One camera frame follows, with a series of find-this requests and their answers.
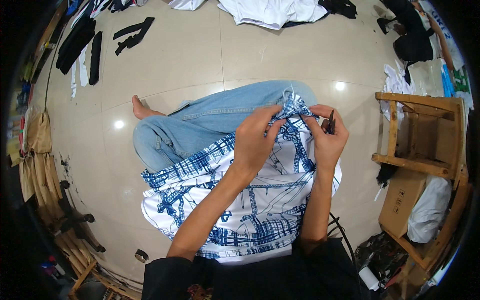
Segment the printed garment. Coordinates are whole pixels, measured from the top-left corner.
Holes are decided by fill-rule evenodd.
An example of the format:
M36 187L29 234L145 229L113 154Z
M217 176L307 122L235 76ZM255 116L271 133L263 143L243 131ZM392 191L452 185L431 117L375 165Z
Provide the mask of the printed garment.
M313 114L299 95L285 93L287 101L271 122L287 122L278 132L272 153L218 219L197 255L224 263L225 258L291 247L297 237L316 167L313 137L299 114ZM142 202L145 218L172 240L185 218L222 179L233 162L234 145L233 132L158 173L145 170L142 177L151 187ZM332 195L341 177L338 161Z

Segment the plastic bag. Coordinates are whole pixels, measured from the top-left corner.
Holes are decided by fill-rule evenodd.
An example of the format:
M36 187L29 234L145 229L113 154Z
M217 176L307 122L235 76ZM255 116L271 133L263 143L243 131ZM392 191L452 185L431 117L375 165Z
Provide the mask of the plastic bag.
M428 175L425 190L408 217L407 235L410 240L427 243L435 237L451 194L450 181Z

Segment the denim pant leg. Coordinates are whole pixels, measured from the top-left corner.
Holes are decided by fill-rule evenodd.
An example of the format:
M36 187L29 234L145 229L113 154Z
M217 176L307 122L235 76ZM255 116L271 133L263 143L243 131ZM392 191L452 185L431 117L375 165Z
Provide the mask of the denim pant leg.
M135 151L151 173L168 168L234 132L255 108L283 104L285 92L317 104L304 83L272 80L212 94L188 103L169 116L150 116L133 131Z

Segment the wooden chair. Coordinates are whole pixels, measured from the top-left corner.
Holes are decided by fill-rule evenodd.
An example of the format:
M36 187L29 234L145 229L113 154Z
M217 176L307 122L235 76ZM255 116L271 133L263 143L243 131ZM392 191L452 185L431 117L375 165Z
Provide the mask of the wooden chair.
M466 172L464 163L464 111L461 98L447 98L447 97L430 97L417 96L407 94L393 94L393 93L375 93L377 100L385 100L390 102L390 132L388 138L387 155L374 153L372 160L379 163L387 163L410 170L424 172L435 176L443 177L454 181L453 189L456 190L460 174ZM395 156L397 144L398 119L396 112L396 103L400 102L404 105L403 111L412 115L422 114L444 118L448 116L452 118L455 123L455 137L453 150L453 163L439 162L431 159L421 157L401 158ZM413 118L411 125L417 126L415 118ZM417 139L416 131L412 131L411 139Z

